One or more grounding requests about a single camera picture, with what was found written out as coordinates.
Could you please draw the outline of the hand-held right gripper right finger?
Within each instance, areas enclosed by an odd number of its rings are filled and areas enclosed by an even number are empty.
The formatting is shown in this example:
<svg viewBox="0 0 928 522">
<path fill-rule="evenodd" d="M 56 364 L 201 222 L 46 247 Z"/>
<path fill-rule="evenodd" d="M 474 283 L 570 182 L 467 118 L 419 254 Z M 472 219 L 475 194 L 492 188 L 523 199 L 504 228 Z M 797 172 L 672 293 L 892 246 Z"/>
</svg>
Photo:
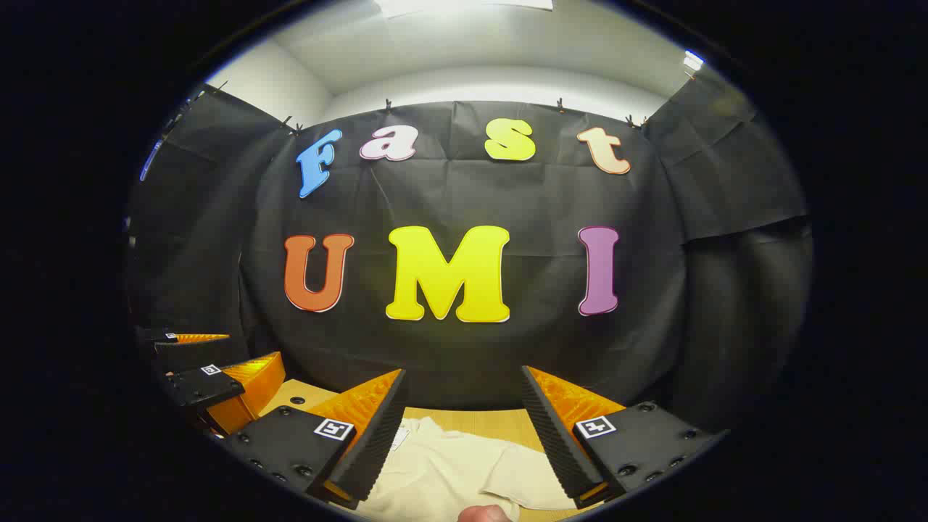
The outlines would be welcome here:
<svg viewBox="0 0 928 522">
<path fill-rule="evenodd" d="M 521 400 L 578 509 L 670 478 L 729 435 L 693 426 L 654 401 L 624 406 L 527 365 L 521 367 Z"/>
</svg>

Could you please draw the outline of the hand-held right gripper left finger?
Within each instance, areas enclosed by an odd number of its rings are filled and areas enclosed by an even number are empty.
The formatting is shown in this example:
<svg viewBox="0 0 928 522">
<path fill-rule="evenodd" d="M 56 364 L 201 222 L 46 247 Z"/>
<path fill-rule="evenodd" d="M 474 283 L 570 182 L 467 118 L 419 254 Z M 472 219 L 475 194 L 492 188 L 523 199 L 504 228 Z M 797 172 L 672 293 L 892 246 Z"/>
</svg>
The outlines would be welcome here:
<svg viewBox="0 0 928 522">
<path fill-rule="evenodd" d="M 384 468 L 405 406 L 407 373 L 397 369 L 307 412 L 276 407 L 218 444 L 278 488 L 354 510 Z"/>
</svg>

